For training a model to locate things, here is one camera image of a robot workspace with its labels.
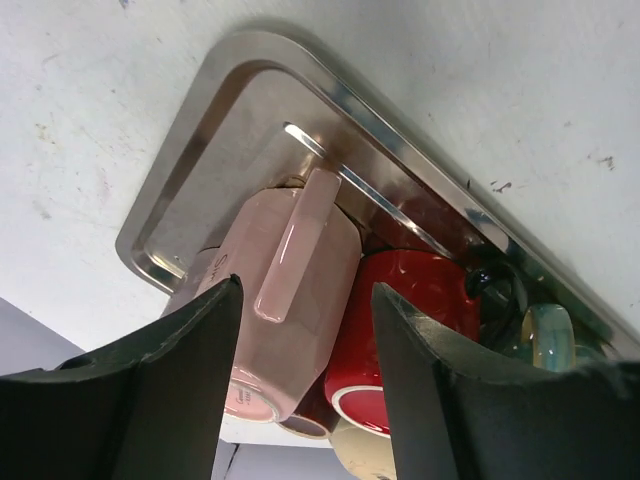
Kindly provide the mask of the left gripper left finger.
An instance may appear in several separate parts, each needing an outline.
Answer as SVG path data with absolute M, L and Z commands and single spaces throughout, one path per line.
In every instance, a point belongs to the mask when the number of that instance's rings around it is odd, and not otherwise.
M 5 479 L 208 479 L 239 335 L 229 277 L 52 370 L 1 379 Z

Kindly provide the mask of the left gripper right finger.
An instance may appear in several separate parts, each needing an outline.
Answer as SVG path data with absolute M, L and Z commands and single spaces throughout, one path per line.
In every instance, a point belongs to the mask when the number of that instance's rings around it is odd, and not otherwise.
M 555 373 L 414 318 L 412 381 L 388 357 L 385 401 L 401 479 L 635 479 L 639 366 Z

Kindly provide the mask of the red mug black handle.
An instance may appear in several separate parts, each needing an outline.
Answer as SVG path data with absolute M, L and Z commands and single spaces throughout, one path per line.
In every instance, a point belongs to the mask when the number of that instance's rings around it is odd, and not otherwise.
M 425 316 L 474 342 L 489 342 L 526 308 L 516 267 L 486 261 L 471 270 L 438 254 L 392 249 L 358 267 L 335 346 L 314 385 L 316 408 L 330 432 L 340 421 L 379 437 L 391 434 L 383 372 L 388 357 L 403 360 L 408 381 L 422 366 L 412 357 L 414 318 Z

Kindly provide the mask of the pink faceted mug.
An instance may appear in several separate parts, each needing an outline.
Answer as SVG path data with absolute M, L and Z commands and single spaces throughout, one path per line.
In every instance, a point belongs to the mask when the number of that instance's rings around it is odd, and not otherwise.
M 228 415 L 282 422 L 328 365 L 362 255 L 358 229 L 335 203 L 340 185 L 316 169 L 301 188 L 259 191 L 204 274 L 200 292 L 232 275 L 243 288 Z

